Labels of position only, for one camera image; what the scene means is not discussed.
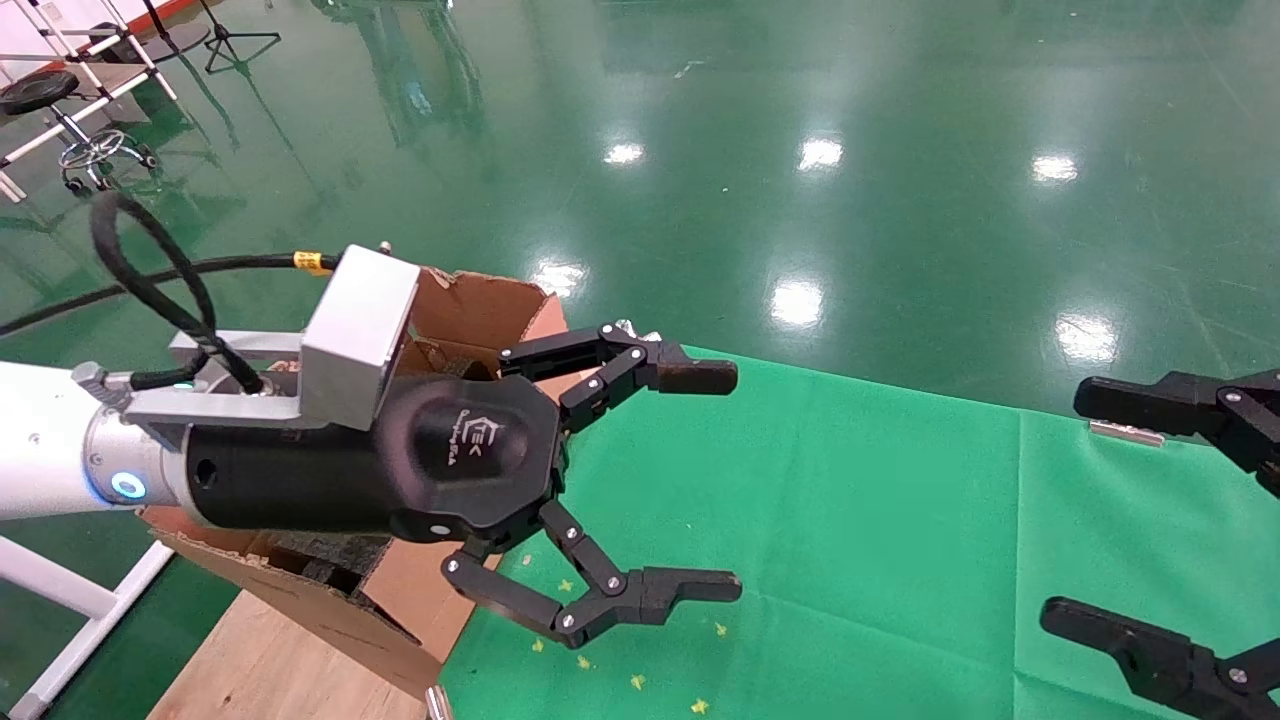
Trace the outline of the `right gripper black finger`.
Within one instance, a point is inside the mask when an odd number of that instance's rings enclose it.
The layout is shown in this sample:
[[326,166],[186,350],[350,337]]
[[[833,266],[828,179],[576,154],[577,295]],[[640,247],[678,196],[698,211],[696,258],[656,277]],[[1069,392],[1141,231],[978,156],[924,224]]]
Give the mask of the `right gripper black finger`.
[[1088,377],[1073,407],[1083,418],[1199,436],[1279,496],[1279,372],[1234,379],[1170,372],[1153,384]]
[[1196,719],[1277,719],[1279,639],[1230,657],[1188,635],[1068,597],[1039,611],[1052,635],[1111,657],[1130,692]]

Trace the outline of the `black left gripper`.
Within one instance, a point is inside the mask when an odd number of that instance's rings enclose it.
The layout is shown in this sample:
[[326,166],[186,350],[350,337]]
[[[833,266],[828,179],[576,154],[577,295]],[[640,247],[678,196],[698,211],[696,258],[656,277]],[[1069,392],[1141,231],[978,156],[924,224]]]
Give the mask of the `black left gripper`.
[[191,510],[209,525],[475,538],[516,546],[564,487],[557,401],[522,377],[394,380],[367,430],[193,427]]

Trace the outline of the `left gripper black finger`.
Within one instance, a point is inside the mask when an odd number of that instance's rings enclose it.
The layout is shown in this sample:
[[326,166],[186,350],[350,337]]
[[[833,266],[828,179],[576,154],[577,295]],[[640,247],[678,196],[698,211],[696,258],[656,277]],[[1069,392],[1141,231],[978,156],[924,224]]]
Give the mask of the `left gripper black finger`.
[[695,359],[682,345],[646,340],[621,322],[549,334],[498,352],[502,377],[532,383],[585,373],[561,392],[559,423],[576,433],[640,389],[668,395],[731,395],[739,368],[727,360]]
[[442,562],[442,575],[466,600],[558,644],[577,650],[620,624],[662,625],[682,601],[732,603],[742,584],[731,571],[641,568],[621,571],[559,502],[538,512],[538,525],[588,584],[568,605],[486,568],[480,539],[465,541]]

